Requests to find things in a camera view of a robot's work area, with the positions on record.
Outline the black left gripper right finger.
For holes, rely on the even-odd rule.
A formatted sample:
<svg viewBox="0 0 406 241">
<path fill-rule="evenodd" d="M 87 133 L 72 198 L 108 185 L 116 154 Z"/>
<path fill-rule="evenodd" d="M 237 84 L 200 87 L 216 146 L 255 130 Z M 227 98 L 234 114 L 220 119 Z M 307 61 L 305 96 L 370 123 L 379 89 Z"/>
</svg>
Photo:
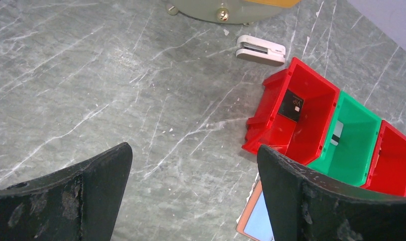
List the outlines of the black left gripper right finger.
<svg viewBox="0 0 406 241">
<path fill-rule="evenodd" d="M 406 240 L 406 197 L 348 185 L 260 146 L 275 240 Z"/>
</svg>

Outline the tan leather card holder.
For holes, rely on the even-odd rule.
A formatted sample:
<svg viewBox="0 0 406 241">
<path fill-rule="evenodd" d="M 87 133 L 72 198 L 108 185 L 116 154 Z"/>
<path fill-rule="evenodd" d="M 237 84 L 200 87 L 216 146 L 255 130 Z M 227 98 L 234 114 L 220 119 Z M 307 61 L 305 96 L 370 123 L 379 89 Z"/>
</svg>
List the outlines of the tan leather card holder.
<svg viewBox="0 0 406 241">
<path fill-rule="evenodd" d="M 261 190 L 250 197 L 239 218 L 236 231 L 251 240 L 274 240 L 264 195 Z"/>
</svg>

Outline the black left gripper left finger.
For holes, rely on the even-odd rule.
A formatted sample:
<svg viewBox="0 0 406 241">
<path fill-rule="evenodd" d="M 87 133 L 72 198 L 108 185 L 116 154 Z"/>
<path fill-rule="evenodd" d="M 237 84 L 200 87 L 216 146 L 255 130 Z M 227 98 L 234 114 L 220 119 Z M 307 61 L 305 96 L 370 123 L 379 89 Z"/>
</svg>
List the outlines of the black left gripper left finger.
<svg viewBox="0 0 406 241">
<path fill-rule="evenodd" d="M 132 161 L 132 148 L 124 142 L 0 189 L 0 240 L 110 240 Z"/>
</svg>

